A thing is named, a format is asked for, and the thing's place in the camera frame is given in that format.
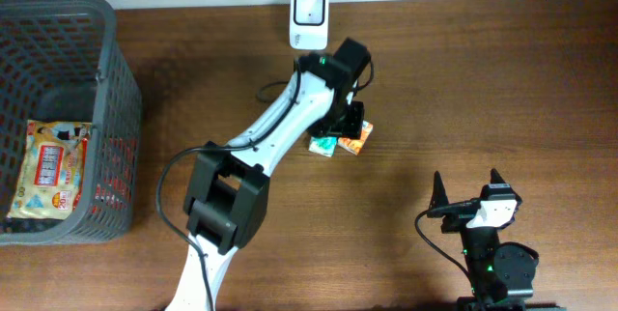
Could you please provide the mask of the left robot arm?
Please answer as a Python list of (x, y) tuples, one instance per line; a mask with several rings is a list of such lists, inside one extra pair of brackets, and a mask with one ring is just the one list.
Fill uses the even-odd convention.
[(364, 88), (361, 74), (373, 68), (368, 48), (351, 38), (332, 54), (300, 56), (286, 88), (247, 130), (224, 145), (209, 142), (173, 156), (173, 163), (196, 159), (183, 201), (186, 227), (171, 228), (188, 250), (168, 309), (214, 309), (234, 255), (264, 222), (277, 164), (303, 133), (359, 138), (364, 105), (354, 96)]

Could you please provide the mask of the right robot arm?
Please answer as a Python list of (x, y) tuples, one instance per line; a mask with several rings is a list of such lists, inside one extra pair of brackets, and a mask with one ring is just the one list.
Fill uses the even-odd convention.
[[(533, 280), (540, 262), (539, 253), (529, 246), (499, 238), (499, 232), (515, 221), (521, 197), (501, 177), (490, 171), (490, 181), (480, 195), (461, 202), (448, 200), (439, 172), (434, 172), (429, 207), (419, 213), (414, 227), (419, 237), (434, 251), (460, 269), (471, 295), (459, 297), (456, 308), (463, 311), (550, 311), (556, 304), (529, 304), (534, 295)], [(461, 237), (464, 262), (460, 263), (433, 243), (420, 229), (422, 217), (440, 218), (443, 234)]]

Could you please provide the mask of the yellow wet wipes pack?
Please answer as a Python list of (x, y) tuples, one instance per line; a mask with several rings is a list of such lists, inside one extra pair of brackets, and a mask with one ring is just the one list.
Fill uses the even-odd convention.
[(92, 125), (42, 122), (27, 126), (25, 157), (8, 217), (65, 220), (76, 209)]

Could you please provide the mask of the teal tissue pack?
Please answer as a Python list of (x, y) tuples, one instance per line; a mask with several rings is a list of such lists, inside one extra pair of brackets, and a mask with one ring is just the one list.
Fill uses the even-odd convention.
[(336, 137), (311, 137), (308, 150), (314, 154), (332, 157), (336, 147)]

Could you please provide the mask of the orange tissue pack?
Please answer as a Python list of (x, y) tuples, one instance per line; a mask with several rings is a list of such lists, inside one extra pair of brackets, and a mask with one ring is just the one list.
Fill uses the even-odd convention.
[(345, 151), (352, 153), (355, 156), (358, 156), (363, 149), (368, 137), (373, 132), (373, 129), (374, 126), (371, 123), (364, 121), (362, 124), (361, 134), (359, 138), (351, 139), (347, 137), (340, 137), (337, 141), (337, 144)]

